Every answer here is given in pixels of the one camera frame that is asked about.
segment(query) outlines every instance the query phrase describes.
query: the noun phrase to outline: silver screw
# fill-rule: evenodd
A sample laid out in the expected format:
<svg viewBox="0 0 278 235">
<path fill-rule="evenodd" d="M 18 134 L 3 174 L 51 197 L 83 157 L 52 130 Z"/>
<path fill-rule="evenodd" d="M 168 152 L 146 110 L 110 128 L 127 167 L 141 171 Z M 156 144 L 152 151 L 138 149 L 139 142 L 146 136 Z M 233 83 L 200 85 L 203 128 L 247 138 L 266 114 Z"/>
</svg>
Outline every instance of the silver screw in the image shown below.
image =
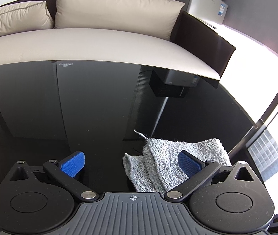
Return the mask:
<svg viewBox="0 0 278 235">
<path fill-rule="evenodd" d="M 183 194 L 179 191 L 170 191 L 167 193 L 167 196 L 172 199 L 179 199 L 183 196 Z"/>
<path fill-rule="evenodd" d="M 97 194 L 93 191 L 85 191 L 81 193 L 81 197 L 84 199 L 93 199 L 97 196 Z"/>
</svg>

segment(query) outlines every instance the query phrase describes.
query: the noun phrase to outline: gray towel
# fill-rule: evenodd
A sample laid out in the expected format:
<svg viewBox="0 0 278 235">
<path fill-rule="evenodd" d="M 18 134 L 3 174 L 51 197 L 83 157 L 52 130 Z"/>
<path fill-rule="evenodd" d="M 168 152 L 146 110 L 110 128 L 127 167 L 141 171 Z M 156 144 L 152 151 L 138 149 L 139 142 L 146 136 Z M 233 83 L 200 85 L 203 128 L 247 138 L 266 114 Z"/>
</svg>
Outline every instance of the gray towel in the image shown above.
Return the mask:
<svg viewBox="0 0 278 235">
<path fill-rule="evenodd" d="M 187 180 L 189 177 L 178 166 L 178 154 L 182 150 L 202 161 L 215 160 L 223 166 L 231 166 L 228 154 L 219 139 L 187 143 L 149 139 L 141 133 L 138 134 L 146 139 L 143 156 L 125 154 L 123 157 L 126 174 L 137 192 L 160 192 L 164 195 Z"/>
</svg>

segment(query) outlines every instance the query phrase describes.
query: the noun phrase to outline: gray ribbed plate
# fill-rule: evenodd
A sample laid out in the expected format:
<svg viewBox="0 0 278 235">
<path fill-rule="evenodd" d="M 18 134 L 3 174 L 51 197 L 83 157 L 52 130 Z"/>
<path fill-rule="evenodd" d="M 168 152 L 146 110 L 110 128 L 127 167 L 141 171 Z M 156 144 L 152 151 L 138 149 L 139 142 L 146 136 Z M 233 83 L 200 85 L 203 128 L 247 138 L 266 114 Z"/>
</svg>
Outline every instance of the gray ribbed plate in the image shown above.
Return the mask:
<svg viewBox="0 0 278 235">
<path fill-rule="evenodd" d="M 83 203 L 64 226 L 47 235 L 215 235 L 196 223 L 183 204 L 159 193 L 106 193 Z"/>
</svg>

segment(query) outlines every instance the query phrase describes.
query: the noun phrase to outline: silver refrigerator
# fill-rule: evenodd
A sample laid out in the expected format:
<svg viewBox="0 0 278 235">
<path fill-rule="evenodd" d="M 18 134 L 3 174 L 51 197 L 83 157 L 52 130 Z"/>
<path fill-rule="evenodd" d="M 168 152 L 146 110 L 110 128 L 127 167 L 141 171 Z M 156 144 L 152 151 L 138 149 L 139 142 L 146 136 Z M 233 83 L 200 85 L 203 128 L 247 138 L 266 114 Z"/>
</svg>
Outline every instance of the silver refrigerator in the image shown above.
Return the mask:
<svg viewBox="0 0 278 235">
<path fill-rule="evenodd" d="M 184 2 L 183 10 L 212 26 L 223 23 L 227 4 L 222 0 L 176 0 Z"/>
</svg>

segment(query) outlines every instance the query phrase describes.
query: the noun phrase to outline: dark brown armrest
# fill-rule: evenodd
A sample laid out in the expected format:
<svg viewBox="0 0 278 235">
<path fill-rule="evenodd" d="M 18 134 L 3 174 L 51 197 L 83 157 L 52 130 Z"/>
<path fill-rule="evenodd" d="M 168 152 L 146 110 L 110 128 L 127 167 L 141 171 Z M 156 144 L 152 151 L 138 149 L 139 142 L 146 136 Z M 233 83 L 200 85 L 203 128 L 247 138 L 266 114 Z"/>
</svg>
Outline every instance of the dark brown armrest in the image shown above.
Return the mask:
<svg viewBox="0 0 278 235">
<path fill-rule="evenodd" d="M 173 28 L 171 42 L 194 54 L 223 75 L 235 47 L 200 20 L 181 11 Z"/>
</svg>

